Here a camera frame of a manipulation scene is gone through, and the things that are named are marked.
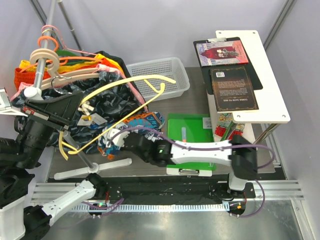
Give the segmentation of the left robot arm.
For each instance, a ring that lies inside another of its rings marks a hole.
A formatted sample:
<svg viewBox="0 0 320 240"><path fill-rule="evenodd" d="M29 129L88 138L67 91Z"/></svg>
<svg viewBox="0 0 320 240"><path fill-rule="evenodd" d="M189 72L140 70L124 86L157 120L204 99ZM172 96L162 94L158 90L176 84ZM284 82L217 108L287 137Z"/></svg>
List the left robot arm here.
<svg viewBox="0 0 320 240"><path fill-rule="evenodd" d="M69 127L84 93L65 94L50 100L27 99L21 113L27 117L16 139L0 139L0 238L40 240L51 226L76 205L102 199L106 182L90 173L77 187L44 205L24 206L39 159L56 130Z"/></svg>

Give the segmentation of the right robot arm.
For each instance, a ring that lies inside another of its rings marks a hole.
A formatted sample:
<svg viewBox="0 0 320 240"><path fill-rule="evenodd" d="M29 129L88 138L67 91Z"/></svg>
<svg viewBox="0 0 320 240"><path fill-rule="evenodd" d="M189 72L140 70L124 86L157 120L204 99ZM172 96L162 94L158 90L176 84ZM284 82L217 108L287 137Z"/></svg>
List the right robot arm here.
<svg viewBox="0 0 320 240"><path fill-rule="evenodd" d="M213 163L231 167L226 193L233 198L243 193L247 181L258 176L257 148L240 135L219 142L151 141L131 132L123 148L157 167L186 163Z"/></svg>

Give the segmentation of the colourful patterned shorts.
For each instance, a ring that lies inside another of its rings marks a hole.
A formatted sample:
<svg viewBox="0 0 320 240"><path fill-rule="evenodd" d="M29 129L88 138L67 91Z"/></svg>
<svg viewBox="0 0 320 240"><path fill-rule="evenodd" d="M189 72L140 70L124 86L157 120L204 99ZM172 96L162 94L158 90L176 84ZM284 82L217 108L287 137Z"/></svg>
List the colourful patterned shorts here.
<svg viewBox="0 0 320 240"><path fill-rule="evenodd" d="M146 112L133 115L115 126L118 130L127 129L130 127L145 127L154 129L158 132L163 132L162 128L165 125L165 118L160 112ZM133 130L135 133L144 136L146 139L155 141L162 138L157 134L143 129ZM102 156L107 157L109 160L114 160L115 156L120 153L120 147L111 144L107 145L107 134L101 136L97 141L97 149Z"/></svg>

